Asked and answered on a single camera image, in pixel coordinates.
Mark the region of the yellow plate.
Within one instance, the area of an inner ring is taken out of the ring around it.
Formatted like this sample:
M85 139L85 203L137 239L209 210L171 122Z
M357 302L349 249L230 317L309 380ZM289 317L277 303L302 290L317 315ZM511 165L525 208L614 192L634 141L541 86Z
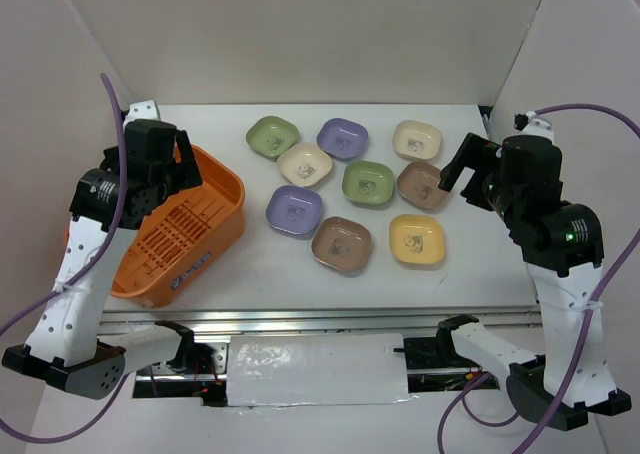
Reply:
M433 217L398 215L389 224L388 238L392 257L406 267L434 270L446 258L445 232Z

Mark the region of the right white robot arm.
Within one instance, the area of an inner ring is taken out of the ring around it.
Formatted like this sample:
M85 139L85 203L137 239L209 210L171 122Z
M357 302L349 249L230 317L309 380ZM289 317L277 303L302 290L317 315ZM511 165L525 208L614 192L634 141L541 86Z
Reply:
M451 190L464 169L471 205L494 211L520 248L539 303L545 351L523 350L489 331L476 317L439 323L435 352L450 366L468 359L491 374L516 413L532 423L569 431L590 414L616 416L632 407L616 386L604 349L601 303L604 242L595 212L563 200L562 153L551 124L529 112L518 134L494 143L469 133L442 170Z

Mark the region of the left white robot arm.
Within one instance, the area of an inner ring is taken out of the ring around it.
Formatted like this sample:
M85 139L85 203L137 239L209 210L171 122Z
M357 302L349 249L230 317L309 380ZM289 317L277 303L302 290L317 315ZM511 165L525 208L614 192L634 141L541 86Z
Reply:
M193 332L171 321L111 341L98 337L118 268L142 222L202 183L186 131L161 121L154 102L132 104L122 130L124 145L105 150L100 166L78 181L53 298L25 343L2 358L14 372L95 400L149 365L184 373L197 361Z

